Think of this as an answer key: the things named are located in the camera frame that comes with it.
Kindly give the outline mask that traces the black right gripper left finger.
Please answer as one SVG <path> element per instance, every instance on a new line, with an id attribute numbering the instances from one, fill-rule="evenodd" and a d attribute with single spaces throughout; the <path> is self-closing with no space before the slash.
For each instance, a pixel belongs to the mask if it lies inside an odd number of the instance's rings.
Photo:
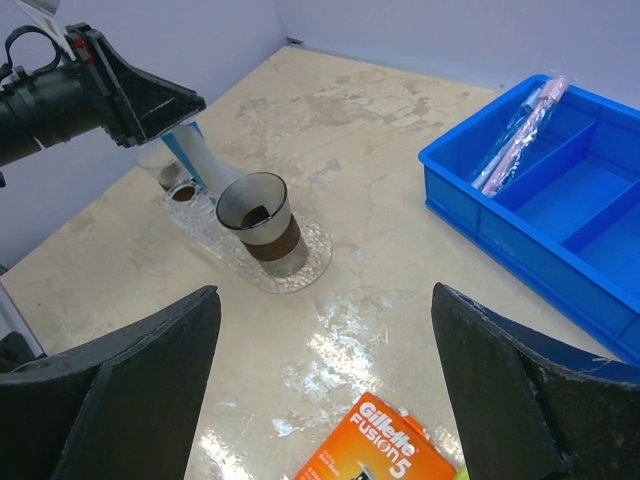
<path id="1" fill-rule="evenodd" d="M 181 479 L 221 326 L 205 286 L 55 355 L 1 339 L 5 479 Z"/>

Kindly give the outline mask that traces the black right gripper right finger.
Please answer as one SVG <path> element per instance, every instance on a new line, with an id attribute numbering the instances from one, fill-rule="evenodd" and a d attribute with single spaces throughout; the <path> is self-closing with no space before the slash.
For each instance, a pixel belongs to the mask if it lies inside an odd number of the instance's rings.
<path id="1" fill-rule="evenodd" d="M 473 479 L 636 479 L 639 369 L 438 283 L 431 318 Z"/>

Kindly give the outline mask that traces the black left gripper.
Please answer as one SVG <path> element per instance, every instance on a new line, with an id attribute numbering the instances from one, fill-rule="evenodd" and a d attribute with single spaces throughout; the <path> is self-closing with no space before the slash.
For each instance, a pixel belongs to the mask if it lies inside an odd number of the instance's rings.
<path id="1" fill-rule="evenodd" d="M 54 50 L 53 60 L 33 71 L 11 55 L 28 34 L 47 38 Z M 98 128 L 121 147 L 140 146 L 206 108 L 196 91 L 132 66 L 86 23 L 68 26 L 61 43 L 40 27 L 18 27 L 4 53 L 2 166 Z"/>

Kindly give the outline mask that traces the light blue toothpaste tube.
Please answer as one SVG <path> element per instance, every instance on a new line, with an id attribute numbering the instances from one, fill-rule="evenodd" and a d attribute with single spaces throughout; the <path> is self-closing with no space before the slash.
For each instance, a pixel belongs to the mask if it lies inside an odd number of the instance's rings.
<path id="1" fill-rule="evenodd" d="M 161 140 L 200 186 L 211 189 L 206 142 L 195 120 L 177 125 Z"/>

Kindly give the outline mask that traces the white toothpaste tube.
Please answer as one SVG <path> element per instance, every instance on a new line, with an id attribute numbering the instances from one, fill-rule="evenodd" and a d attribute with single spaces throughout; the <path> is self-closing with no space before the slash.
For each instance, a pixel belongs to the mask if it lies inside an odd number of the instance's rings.
<path id="1" fill-rule="evenodd" d="M 247 174 L 247 171 L 220 160 L 195 126 L 179 125 L 172 133 L 214 205 L 228 186 Z"/>

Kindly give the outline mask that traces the blue toothbrush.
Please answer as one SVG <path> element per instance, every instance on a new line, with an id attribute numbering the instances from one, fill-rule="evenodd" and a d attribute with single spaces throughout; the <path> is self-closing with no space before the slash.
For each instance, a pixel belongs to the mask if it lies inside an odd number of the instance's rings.
<path id="1" fill-rule="evenodd" d="M 490 148 L 489 152 L 485 155 L 485 158 L 476 168 L 473 174 L 474 178 L 471 181 L 471 185 L 475 189 L 482 189 L 482 187 L 492 174 L 493 170 L 495 169 L 497 163 L 500 161 L 500 159 L 508 149 L 509 143 L 511 142 L 512 138 L 516 135 L 521 125 L 533 112 L 534 107 L 538 103 L 538 96 L 541 90 L 541 87 L 533 90 L 526 98 L 526 100 L 521 103 L 516 113 L 512 116 L 505 129 L 495 141 L 494 145 Z"/>

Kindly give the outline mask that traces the pink toothbrush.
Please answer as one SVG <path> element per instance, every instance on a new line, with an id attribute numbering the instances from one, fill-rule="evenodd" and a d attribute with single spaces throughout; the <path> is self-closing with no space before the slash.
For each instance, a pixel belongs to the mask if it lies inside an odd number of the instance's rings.
<path id="1" fill-rule="evenodd" d="M 495 196 L 515 174 L 524 151 L 535 141 L 544 122 L 568 90 L 569 80 L 566 77 L 554 77 L 546 81 L 541 88 L 538 103 L 533 112 L 521 125 L 509 143 L 505 154 L 497 163 L 482 189 L 479 190 L 483 195 Z"/>

